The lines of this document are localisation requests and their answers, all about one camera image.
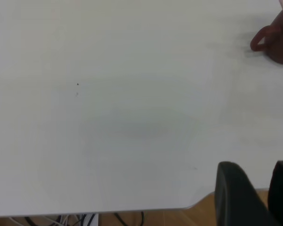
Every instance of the red mug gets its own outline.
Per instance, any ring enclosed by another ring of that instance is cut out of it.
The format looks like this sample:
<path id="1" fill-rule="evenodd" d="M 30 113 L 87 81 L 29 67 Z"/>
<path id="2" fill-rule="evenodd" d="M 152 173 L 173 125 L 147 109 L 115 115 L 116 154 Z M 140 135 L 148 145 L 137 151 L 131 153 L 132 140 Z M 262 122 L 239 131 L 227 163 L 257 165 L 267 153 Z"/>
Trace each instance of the red mug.
<path id="1" fill-rule="evenodd" d="M 250 42 L 253 51 L 264 51 L 272 60 L 283 64 L 283 12 L 271 25 L 263 27 Z"/>

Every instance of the desk surface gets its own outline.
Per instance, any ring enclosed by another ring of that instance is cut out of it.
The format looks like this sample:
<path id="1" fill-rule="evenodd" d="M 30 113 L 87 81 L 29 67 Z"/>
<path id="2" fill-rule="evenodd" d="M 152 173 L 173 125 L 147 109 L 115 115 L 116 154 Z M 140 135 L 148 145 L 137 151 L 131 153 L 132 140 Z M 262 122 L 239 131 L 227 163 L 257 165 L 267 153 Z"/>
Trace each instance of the desk surface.
<path id="1" fill-rule="evenodd" d="M 275 0 L 0 0 L 0 216 L 184 208 L 283 159 Z"/>

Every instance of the black cable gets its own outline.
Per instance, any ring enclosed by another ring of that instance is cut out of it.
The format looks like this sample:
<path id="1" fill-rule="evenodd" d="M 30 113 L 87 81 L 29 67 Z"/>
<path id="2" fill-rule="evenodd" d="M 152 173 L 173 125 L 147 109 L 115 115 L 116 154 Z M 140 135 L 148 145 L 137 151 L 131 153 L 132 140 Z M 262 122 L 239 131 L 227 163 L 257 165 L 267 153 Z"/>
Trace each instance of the black cable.
<path id="1" fill-rule="evenodd" d="M 95 214 L 93 214 L 93 215 L 91 216 L 90 220 L 88 221 L 87 226 L 90 226 L 90 224 L 91 224 L 91 222 L 92 222 L 92 220 L 93 220 L 94 216 L 95 216 Z"/>
<path id="2" fill-rule="evenodd" d="M 116 216 L 116 218 L 119 220 L 119 222 L 122 223 L 123 226 L 128 226 L 124 221 L 123 219 L 119 216 L 119 214 L 117 213 L 114 213 L 114 216 Z M 143 226 L 143 223 L 145 223 L 145 215 L 143 212 L 141 212 L 141 225 L 140 226 Z"/>
<path id="3" fill-rule="evenodd" d="M 83 216 L 82 216 L 82 218 L 81 218 L 81 226 L 83 226 L 84 220 L 85 220 L 85 217 L 86 217 L 86 216 L 87 216 L 86 214 L 83 214 Z"/>
<path id="4" fill-rule="evenodd" d="M 57 222 L 60 222 L 61 217 L 62 217 L 62 216 L 59 215 L 58 218 L 56 219 L 56 221 L 57 221 Z M 28 223 L 30 226 L 38 226 L 38 225 L 36 225 L 36 224 L 33 222 L 33 220 L 31 220 L 29 217 L 24 217 L 24 219 L 27 221 L 27 223 Z"/>

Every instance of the white cable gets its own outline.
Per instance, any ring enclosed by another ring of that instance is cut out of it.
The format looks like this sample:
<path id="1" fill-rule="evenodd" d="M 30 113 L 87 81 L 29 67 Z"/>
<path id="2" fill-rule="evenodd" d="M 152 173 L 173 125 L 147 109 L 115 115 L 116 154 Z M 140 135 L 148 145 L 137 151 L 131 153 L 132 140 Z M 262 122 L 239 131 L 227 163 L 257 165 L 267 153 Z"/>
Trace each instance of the white cable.
<path id="1" fill-rule="evenodd" d="M 68 221 L 68 217 L 69 217 L 69 215 L 66 215 L 66 217 L 65 217 L 65 219 L 63 220 L 62 224 L 64 224 L 65 222 Z"/>
<path id="2" fill-rule="evenodd" d="M 57 222 L 57 221 L 55 221 L 55 220 L 52 220 L 52 219 L 50 219 L 50 218 L 48 218 L 48 217 L 45 217 L 45 216 L 43 216 L 43 217 L 44 217 L 45 219 L 47 219 L 47 220 L 49 220 L 49 221 L 51 221 L 51 222 L 57 224 L 57 225 L 64 226 L 63 224 L 61 224 L 61 223 L 59 223 L 59 222 Z"/>
<path id="3" fill-rule="evenodd" d="M 63 223 L 62 223 L 62 224 L 64 224 L 65 226 L 67 226 L 68 217 L 69 217 L 69 215 L 66 215 L 66 217 L 65 217 L 65 219 L 64 219 L 64 221 L 63 221 Z"/>
<path id="4" fill-rule="evenodd" d="M 15 219 L 13 218 L 9 218 L 12 222 L 14 222 L 15 224 L 19 225 L 19 226 L 24 226 L 21 223 L 17 222 Z"/>

